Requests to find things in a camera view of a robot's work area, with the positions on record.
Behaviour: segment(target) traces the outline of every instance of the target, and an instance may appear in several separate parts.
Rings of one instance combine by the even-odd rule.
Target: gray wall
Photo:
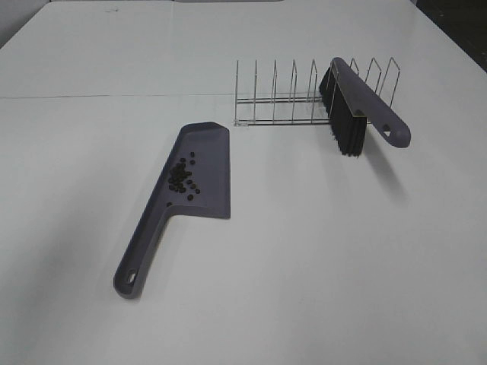
[[[0,47],[49,0],[0,0]]]

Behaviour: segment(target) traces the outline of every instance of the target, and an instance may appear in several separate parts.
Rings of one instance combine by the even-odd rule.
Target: rack wire
[[[390,71],[390,66],[394,65],[396,68],[396,80],[394,82],[394,88],[392,92],[392,96],[390,98],[389,106],[392,106],[394,95],[396,93],[397,84],[399,82],[399,76],[401,74],[401,68],[397,64],[394,57],[390,57],[389,63],[387,64],[387,69],[382,78],[382,84],[379,88],[380,78],[382,76],[382,68],[379,65],[379,62],[372,57],[364,82],[367,83],[369,79],[369,75],[371,73],[371,69],[374,66],[378,71],[377,81],[374,82],[375,88],[373,89],[374,92],[380,97],[382,94],[384,85],[386,83],[387,76]],[[358,68],[357,62],[355,58],[352,58],[350,61],[350,67],[354,69],[358,76],[360,76],[360,70]],[[258,73],[257,73],[257,60],[254,63],[254,75],[253,75],[253,95],[249,97],[239,95],[238,90],[238,81],[239,81],[239,61],[237,60],[237,70],[235,74],[235,105],[234,105],[234,124],[235,125],[328,125],[329,118],[326,117],[326,113],[323,110],[323,104],[321,103],[321,96],[319,95],[319,91],[317,92],[318,86],[318,70],[315,60],[313,59],[311,62],[310,68],[310,77],[308,80],[307,91],[305,93],[297,93],[298,88],[298,67],[296,61],[293,60],[292,68],[291,68],[291,82],[289,84],[289,92],[287,93],[278,93],[278,71],[277,71],[277,61],[274,60],[274,67],[272,73],[272,86],[270,94],[267,94],[263,97],[258,97],[257,93],[257,80],[258,80]],[[333,109],[333,101],[332,99],[330,109]],[[259,117],[258,115],[258,106],[260,105],[267,105],[270,106],[269,116],[266,118]],[[276,106],[285,105],[290,107],[290,112],[287,116],[282,117],[276,114]],[[296,114],[296,106],[297,105],[304,105],[305,108],[301,108],[301,114]],[[240,118],[239,117],[239,106],[250,106],[250,115],[247,118]]]

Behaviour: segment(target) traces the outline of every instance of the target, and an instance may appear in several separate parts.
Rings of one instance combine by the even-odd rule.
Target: gray dustpan
[[[230,218],[230,138],[217,123],[181,128],[113,277],[120,296],[140,295],[164,226],[178,214]]]

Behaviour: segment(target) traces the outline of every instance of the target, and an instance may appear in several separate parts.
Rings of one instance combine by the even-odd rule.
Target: dustpan handle
[[[411,132],[394,111],[347,65],[335,57],[331,70],[352,113],[365,115],[380,135],[392,146],[406,148]]]
[[[138,297],[142,292],[164,226],[174,215],[175,207],[166,206],[159,196],[158,186],[159,181],[113,277],[115,290],[127,299]]]

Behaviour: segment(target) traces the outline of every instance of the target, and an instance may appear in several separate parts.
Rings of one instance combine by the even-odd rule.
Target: brush bristles
[[[325,77],[321,81],[320,93],[328,113],[329,123],[332,126],[332,132],[342,154],[359,156],[364,146],[367,117],[352,115],[339,85],[336,85],[335,88],[335,83],[335,76],[328,68]]]

